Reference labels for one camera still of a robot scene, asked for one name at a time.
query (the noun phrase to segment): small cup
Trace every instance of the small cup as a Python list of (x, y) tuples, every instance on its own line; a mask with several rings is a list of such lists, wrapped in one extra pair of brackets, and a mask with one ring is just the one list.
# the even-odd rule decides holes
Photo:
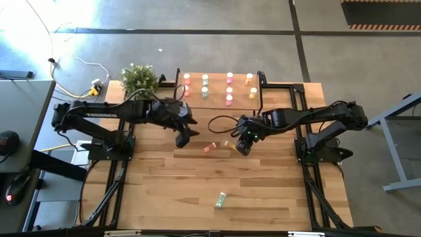
[(232, 88), (226, 88), (226, 95), (231, 95), (232, 94)]
[(184, 74), (184, 84), (190, 85), (190, 74)]
[(203, 86), (208, 86), (209, 76), (207, 74), (202, 75)]
[(250, 98), (250, 99), (254, 99), (254, 98), (255, 98), (255, 96), (256, 96), (256, 93), (257, 93), (257, 89), (256, 89), (256, 88), (251, 88), (251, 89), (250, 89), (250, 95), (249, 95), (249, 98)]
[(253, 79), (253, 75), (251, 73), (247, 74), (246, 79), (245, 79), (245, 84), (250, 85), (251, 79)]
[(226, 106), (231, 106), (232, 105), (232, 95), (227, 95), (226, 96)]
[(202, 87), (202, 98), (206, 99), (208, 97), (208, 88), (207, 87)]
[(233, 76), (234, 76), (234, 74), (232, 74), (232, 72), (229, 72), (229, 73), (226, 74), (226, 83), (228, 85), (231, 85)]
[(189, 86), (184, 85), (184, 97), (187, 97), (190, 95)]

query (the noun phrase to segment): gray floor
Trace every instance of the gray floor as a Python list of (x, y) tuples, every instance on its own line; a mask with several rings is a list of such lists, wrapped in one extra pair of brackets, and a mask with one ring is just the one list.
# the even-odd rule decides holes
[[(65, 22), (73, 22), (68, 27), (93, 28), (292, 30), (286, 0), (32, 2), (51, 30)], [(302, 30), (350, 30), (339, 1), (295, 0), (295, 4)], [(16, 11), (27, 13), (25, 19), (13, 24), (2, 20)], [(6, 29), (0, 33), (0, 67), (32, 70), (36, 79), (48, 79), (49, 39), (28, 6), (9, 4), (1, 11), (0, 22), (0, 28)], [(14, 28), (23, 31), (12, 31)], [(271, 82), (303, 81), (293, 36), (78, 34), (61, 43), (68, 37), (54, 36), (56, 58), (64, 51), (102, 63), (113, 80), (119, 79), (122, 68), (136, 63), (153, 65), (157, 73), (169, 79), (180, 67), (196, 72), (262, 70)], [(420, 38), (305, 36), (303, 45), (310, 79), (322, 83), (327, 103), (355, 100), (368, 117), (373, 117), (421, 88)], [(65, 55), (61, 55), (60, 66), (55, 78), (74, 93), (82, 93), (96, 78), (105, 78), (99, 67), (86, 66)], [(64, 143), (50, 125), (51, 108), (57, 102), (51, 102), (38, 149)], [(416, 114), (421, 115), (421, 108)], [(70, 137), (74, 141), (86, 139), (77, 132)], [(385, 232), (419, 236), (421, 188), (383, 192), (382, 185), (398, 181), (398, 176), (382, 131), (348, 132), (340, 138), (342, 146), (355, 153), (343, 162), (354, 224), (378, 225)], [(73, 217), (73, 204), (48, 203), (41, 206), (37, 223), (57, 228), (69, 226)]]

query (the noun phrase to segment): gray desk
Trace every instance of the gray desk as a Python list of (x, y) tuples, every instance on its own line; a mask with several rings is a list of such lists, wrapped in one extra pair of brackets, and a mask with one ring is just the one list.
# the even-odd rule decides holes
[(0, 172), (26, 169), (53, 95), (52, 80), (0, 80), (0, 131), (11, 130), (20, 138), (16, 153), (0, 164)]

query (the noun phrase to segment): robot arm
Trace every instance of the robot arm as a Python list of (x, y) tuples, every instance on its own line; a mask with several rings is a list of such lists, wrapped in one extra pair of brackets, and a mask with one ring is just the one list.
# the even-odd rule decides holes
[(199, 134), (188, 126), (197, 124), (189, 106), (172, 98), (127, 100), (121, 104), (74, 101), (71, 104), (57, 104), (54, 110), (51, 124), (57, 132), (75, 129), (104, 141), (113, 149), (127, 145), (127, 137), (123, 131), (107, 130), (86, 118), (120, 118), (134, 124), (152, 123), (171, 128), (179, 132), (176, 138), (177, 147), (185, 146), (190, 141), (190, 136)]
[(265, 111), (261, 116), (241, 116), (237, 130), (231, 136), (240, 136), (237, 150), (248, 155), (253, 142), (265, 137), (281, 134), (302, 124), (336, 120), (317, 134), (308, 134), (305, 138), (306, 151), (314, 151), (324, 147), (325, 143), (347, 130), (362, 130), (367, 125), (367, 117), (361, 106), (355, 102), (336, 101), (327, 107), (310, 108), (303, 111), (294, 109), (273, 109)]

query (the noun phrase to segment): green plant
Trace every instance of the green plant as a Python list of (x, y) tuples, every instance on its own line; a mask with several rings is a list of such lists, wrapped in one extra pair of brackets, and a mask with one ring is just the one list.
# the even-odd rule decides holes
[(130, 68), (121, 70), (121, 84), (127, 92), (127, 96), (133, 94), (138, 89), (146, 89), (137, 93), (134, 99), (147, 99), (151, 93), (158, 90), (158, 77), (152, 69), (152, 65), (137, 66), (133, 63)]

